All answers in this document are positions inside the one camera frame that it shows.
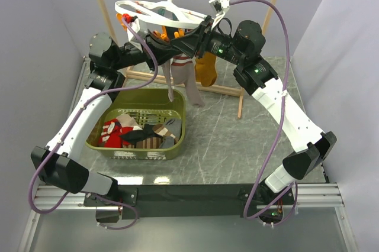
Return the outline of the taupe sock with striped cuff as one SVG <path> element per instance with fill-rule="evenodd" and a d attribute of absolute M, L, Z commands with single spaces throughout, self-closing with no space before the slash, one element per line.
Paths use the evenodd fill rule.
<path fill-rule="evenodd" d="M 174 92 L 171 85 L 171 61 L 166 61 L 163 65 L 161 65 L 163 75 L 165 77 L 166 85 L 168 87 L 168 99 L 170 102 L 174 101 Z"/>

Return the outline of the orange clothes clip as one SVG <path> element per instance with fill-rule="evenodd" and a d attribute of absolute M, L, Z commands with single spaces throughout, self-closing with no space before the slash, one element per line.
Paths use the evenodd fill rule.
<path fill-rule="evenodd" d="M 166 33 L 160 33 L 158 31 L 153 32 L 154 36 L 156 36 L 158 39 L 163 40 L 165 42 L 169 42 L 169 38 Z"/>
<path fill-rule="evenodd" d="M 179 28 L 177 31 L 174 32 L 175 38 L 180 38 L 180 37 L 183 37 L 184 35 L 185 35 L 185 30 L 181 28 Z"/>

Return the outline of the olive green plastic basket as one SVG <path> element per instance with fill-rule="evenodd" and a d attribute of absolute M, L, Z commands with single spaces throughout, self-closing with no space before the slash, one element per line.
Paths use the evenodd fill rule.
<path fill-rule="evenodd" d="M 167 90 L 140 88 L 120 92 L 115 101 L 99 118 L 88 136 L 85 145 L 111 159 L 172 160 L 179 155 L 185 133 L 186 102 L 182 93 L 174 90 L 174 100 L 167 97 Z M 181 138 L 176 145 L 160 149 L 104 148 L 98 145 L 105 122 L 126 113 L 139 125 L 163 124 L 170 118 L 182 121 Z"/>

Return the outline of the black base crossbar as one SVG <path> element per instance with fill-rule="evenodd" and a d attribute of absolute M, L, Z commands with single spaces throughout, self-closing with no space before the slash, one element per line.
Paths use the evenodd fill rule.
<path fill-rule="evenodd" d="M 96 208 L 96 219 L 105 224 L 119 219 L 159 217 L 216 217 L 249 215 L 267 205 L 294 204 L 290 188 L 272 192 L 261 182 L 253 197 L 249 183 L 206 185 L 119 185 L 110 197 L 85 194 L 84 206 Z"/>

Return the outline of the black sock in basket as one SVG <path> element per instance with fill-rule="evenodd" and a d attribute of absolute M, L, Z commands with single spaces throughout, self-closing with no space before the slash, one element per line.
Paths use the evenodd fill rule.
<path fill-rule="evenodd" d="M 148 138 L 160 138 L 160 136 L 153 131 L 153 127 L 154 125 L 152 124 L 145 124 L 141 130 L 132 130 L 125 134 L 119 135 L 119 137 L 123 141 L 130 144 L 136 144 L 137 142 L 146 140 Z"/>

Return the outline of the grey sock in basket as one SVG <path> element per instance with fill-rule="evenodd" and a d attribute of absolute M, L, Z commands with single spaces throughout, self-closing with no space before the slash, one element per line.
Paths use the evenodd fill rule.
<path fill-rule="evenodd" d="M 173 147 L 181 138 L 182 132 L 182 120 L 177 118 L 171 118 L 164 123 L 164 127 L 174 135 L 174 137 L 166 136 L 159 148 L 171 148 Z"/>

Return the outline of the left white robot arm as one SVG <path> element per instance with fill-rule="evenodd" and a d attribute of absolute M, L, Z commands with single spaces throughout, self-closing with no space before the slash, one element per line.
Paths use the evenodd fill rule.
<path fill-rule="evenodd" d="M 82 147 L 100 116 L 124 91 L 125 77 L 120 69 L 149 63 L 153 70 L 165 63 L 179 50 L 152 33 L 137 36 L 142 48 L 130 43 L 120 47 L 107 33 L 98 33 L 90 40 L 89 58 L 92 69 L 82 91 L 81 101 L 63 127 L 46 146 L 36 146 L 31 152 L 35 173 L 29 187 L 37 179 L 65 190 L 67 193 L 96 194 L 102 204 L 110 206 L 119 200 L 118 182 L 109 176 L 95 173 L 78 162 Z"/>

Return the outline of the mustard yellow hanging socks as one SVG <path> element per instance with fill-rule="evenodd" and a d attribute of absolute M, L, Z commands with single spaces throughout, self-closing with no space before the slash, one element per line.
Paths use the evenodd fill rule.
<path fill-rule="evenodd" d="M 206 52 L 202 58 L 195 60 L 195 79 L 203 87 L 214 85 L 217 79 L 216 56 Z"/>

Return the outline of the brown striped sock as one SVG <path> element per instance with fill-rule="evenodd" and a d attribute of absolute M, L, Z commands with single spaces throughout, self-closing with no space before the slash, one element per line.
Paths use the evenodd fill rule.
<path fill-rule="evenodd" d="M 122 148 L 158 149 L 163 143 L 163 138 L 151 137 L 142 141 L 123 141 Z"/>

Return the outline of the orange clip left rim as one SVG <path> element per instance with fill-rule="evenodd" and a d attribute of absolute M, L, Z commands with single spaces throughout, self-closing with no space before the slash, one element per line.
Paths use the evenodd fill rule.
<path fill-rule="evenodd" d="M 125 24 L 124 24 L 124 22 L 123 22 L 123 15 L 117 13 L 117 14 L 116 14 L 116 17 L 117 17 L 117 19 L 118 19 L 120 25 L 121 25 L 122 28 L 124 29 L 124 31 L 127 31 L 127 27 L 125 26 Z"/>

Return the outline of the white round sock hanger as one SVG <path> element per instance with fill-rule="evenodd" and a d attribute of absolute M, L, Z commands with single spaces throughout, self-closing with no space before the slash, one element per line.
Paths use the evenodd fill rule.
<path fill-rule="evenodd" d="M 120 0 L 114 9 L 123 15 L 136 16 L 143 22 L 172 28 L 194 29 L 207 17 L 206 15 L 180 8 L 173 0 L 159 2 Z"/>

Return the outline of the teal clothes clip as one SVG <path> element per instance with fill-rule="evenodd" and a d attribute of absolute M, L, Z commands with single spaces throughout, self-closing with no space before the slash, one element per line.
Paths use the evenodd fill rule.
<path fill-rule="evenodd" d="M 163 16 L 163 17 L 164 17 L 164 16 L 165 16 L 165 11 L 166 11 L 165 9 L 159 9 L 159 10 L 158 10 L 158 14 L 159 14 L 160 16 Z"/>

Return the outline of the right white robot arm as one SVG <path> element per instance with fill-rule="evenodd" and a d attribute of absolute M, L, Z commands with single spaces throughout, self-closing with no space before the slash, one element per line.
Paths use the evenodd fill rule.
<path fill-rule="evenodd" d="M 242 21 L 233 35 L 211 29 L 206 18 L 197 28 L 178 30 L 171 46 L 187 56 L 211 53 L 236 65 L 233 71 L 238 84 L 258 101 L 278 123 L 280 133 L 288 137 L 293 152 L 262 184 L 260 197 L 273 204 L 290 183 L 303 179 L 330 153 L 337 142 L 335 134 L 318 127 L 287 92 L 285 83 L 274 68 L 261 56 L 265 44 L 261 26 Z"/>

